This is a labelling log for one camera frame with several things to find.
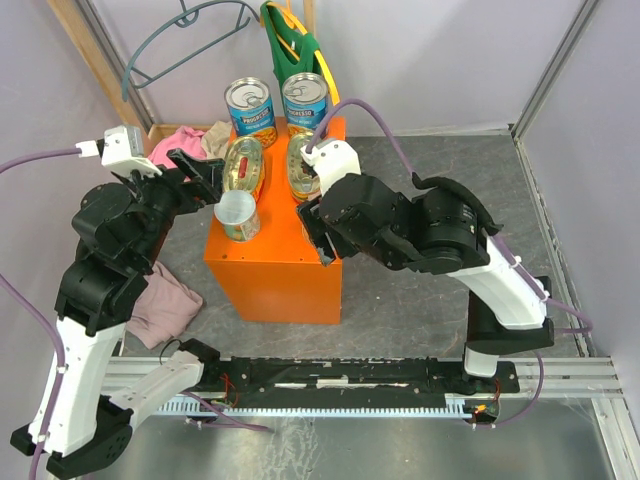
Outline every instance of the gray wire hanger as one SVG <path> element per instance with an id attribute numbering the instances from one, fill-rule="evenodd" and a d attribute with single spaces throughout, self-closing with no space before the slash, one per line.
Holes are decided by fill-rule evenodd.
<path id="1" fill-rule="evenodd" d="M 174 63 L 170 67 L 165 68 L 163 71 L 161 71 L 160 73 L 154 75 L 153 77 L 147 75 L 146 73 L 140 71 L 139 69 L 137 69 L 135 67 L 136 60 L 138 59 L 138 57 L 140 56 L 142 51 L 145 48 L 147 48 L 149 46 L 149 44 L 153 40 L 155 40 L 155 38 L 158 35 L 160 35 L 162 32 L 164 32 L 171 25 L 177 25 L 180 28 L 190 27 L 191 25 L 193 25 L 196 22 L 196 20 L 198 20 L 198 16 L 200 15 L 200 10 L 202 10 L 203 8 L 209 7 L 211 5 L 218 5 L 218 4 L 221 4 L 221 3 L 237 3 L 237 4 L 240 5 L 240 11 L 238 12 L 238 19 L 236 20 L 236 26 L 233 28 L 233 30 L 231 30 L 231 31 L 225 33 L 224 35 L 216 38 L 212 42 L 209 42 L 204 47 L 201 47 L 198 50 L 196 50 L 195 52 L 187 55 L 182 60 Z M 210 2 L 201 3 L 200 5 L 196 5 L 195 7 L 192 7 L 192 8 L 189 8 L 189 9 L 186 8 L 184 0 L 180 0 L 180 5 L 182 7 L 182 13 L 180 15 L 177 15 L 177 16 L 173 17 L 171 20 L 169 20 L 167 23 L 165 23 L 160 28 L 158 28 L 155 32 L 153 32 L 149 36 L 149 38 L 147 38 L 144 42 L 142 42 L 142 45 L 140 45 L 138 47 L 138 49 L 135 51 L 135 53 L 131 57 L 131 60 L 129 60 L 129 63 L 127 63 L 127 66 L 124 69 L 124 75 L 122 76 L 122 84 L 121 84 L 122 100 L 123 101 L 126 102 L 127 99 L 129 98 L 129 92 L 128 92 L 129 83 L 131 83 L 131 86 L 133 88 L 135 88 L 136 90 L 144 88 L 144 87 L 152 84 L 153 82 L 155 82 L 159 78 L 164 77 L 167 73 L 172 72 L 173 70 L 178 68 L 183 63 L 188 62 L 189 60 L 191 60 L 196 55 L 199 55 L 202 52 L 204 52 L 205 50 L 207 50 L 208 48 L 213 47 L 216 43 L 221 42 L 225 38 L 230 37 L 234 33 L 239 32 L 244 27 L 246 27 L 249 24 L 249 22 L 251 21 L 251 16 L 247 17 L 244 22 L 240 23 L 242 21 L 242 16 L 244 14 L 245 7 L 248 8 L 249 11 L 253 14 L 253 17 L 255 18 L 256 22 L 260 22 L 260 16 L 256 13 L 256 11 L 251 7 L 251 5 L 246 4 L 242 0 L 213 0 L 213 1 L 210 1 Z M 134 84 L 133 82 L 131 82 L 131 72 L 137 73 L 138 75 L 140 75 L 145 80 L 142 83 Z"/>

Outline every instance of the orange box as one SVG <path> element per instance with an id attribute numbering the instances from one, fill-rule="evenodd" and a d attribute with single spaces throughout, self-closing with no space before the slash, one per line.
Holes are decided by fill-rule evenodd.
<path id="1" fill-rule="evenodd" d="M 266 176 L 258 200 L 260 232 L 246 243 L 229 239 L 215 217 L 204 261 L 240 316 L 251 322 L 340 323 L 342 262 L 323 267 L 303 236 L 298 203 L 289 189 L 285 118 L 264 151 Z M 334 117 L 329 136 L 344 140 L 346 122 Z"/>

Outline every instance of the pink cloth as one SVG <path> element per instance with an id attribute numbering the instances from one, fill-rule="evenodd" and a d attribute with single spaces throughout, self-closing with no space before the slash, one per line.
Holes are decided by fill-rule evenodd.
<path id="1" fill-rule="evenodd" d="M 152 349 L 184 332 L 202 307 L 202 297 L 174 277 L 160 262 L 153 275 L 145 277 L 149 285 L 133 307 L 127 330 Z"/>
<path id="2" fill-rule="evenodd" d="M 205 132 L 200 130 L 194 130 L 191 127 L 185 127 L 184 125 L 173 135 L 169 135 L 167 138 L 160 140 L 160 143 L 153 149 L 149 160 L 154 165 L 164 165 L 167 168 L 176 168 L 174 163 L 167 158 L 167 152 L 174 148 L 181 148 L 193 158 L 204 160 L 207 158 L 207 153 L 202 148 L 200 139 L 204 136 Z"/>

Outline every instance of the metal floor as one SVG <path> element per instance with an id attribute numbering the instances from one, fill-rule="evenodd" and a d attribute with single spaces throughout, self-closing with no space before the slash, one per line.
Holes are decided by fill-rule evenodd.
<path id="1" fill-rule="evenodd" d="M 511 137 L 443 136 L 398 139 L 421 176 L 446 175 L 469 187 L 499 223 L 512 250 L 534 275 L 552 275 L 531 193 Z M 411 197 L 417 191 L 386 138 L 351 138 L 363 170 Z M 244 322 L 202 260 L 213 208 L 176 219 L 160 260 L 205 299 L 181 338 L 197 337 L 223 355 L 285 357 L 457 357 L 466 332 L 467 291 L 446 277 L 391 272 L 363 255 L 344 262 L 342 324 Z M 555 313 L 556 326 L 567 326 Z M 127 334 L 125 355 L 158 355 Z M 174 350 L 171 346 L 167 353 Z M 564 336 L 544 356 L 578 355 Z"/>
<path id="2" fill-rule="evenodd" d="M 522 401 L 502 401 L 505 415 Z M 92 480 L 607 480 L 613 471 L 588 399 L 542 400 L 517 424 L 462 420 L 244 419 L 274 433 L 152 417 Z"/>

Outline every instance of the canned food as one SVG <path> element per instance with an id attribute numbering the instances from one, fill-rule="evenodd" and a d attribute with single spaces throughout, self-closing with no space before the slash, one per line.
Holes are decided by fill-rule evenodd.
<path id="1" fill-rule="evenodd" d="M 260 231 L 256 200 L 244 190 L 224 192 L 213 213 L 234 242 L 248 242 Z"/>
<path id="2" fill-rule="evenodd" d="M 302 159 L 302 147 L 311 141 L 313 132 L 296 133 L 287 147 L 287 177 L 291 194 L 298 202 L 306 202 L 310 196 L 320 191 L 320 178 Z"/>
<path id="3" fill-rule="evenodd" d="M 224 91 L 231 123 L 239 137 L 253 135 L 264 148 L 276 141 L 276 120 L 269 87 L 254 77 L 236 80 Z"/>
<path id="4" fill-rule="evenodd" d="M 222 191 L 244 190 L 253 195 L 256 202 L 264 183 L 262 145 L 254 137 L 236 138 L 224 157 Z"/>
<path id="5" fill-rule="evenodd" d="M 316 129 L 327 114 L 328 92 L 327 82 L 315 73 L 298 73 L 284 82 L 282 97 L 290 137 Z"/>

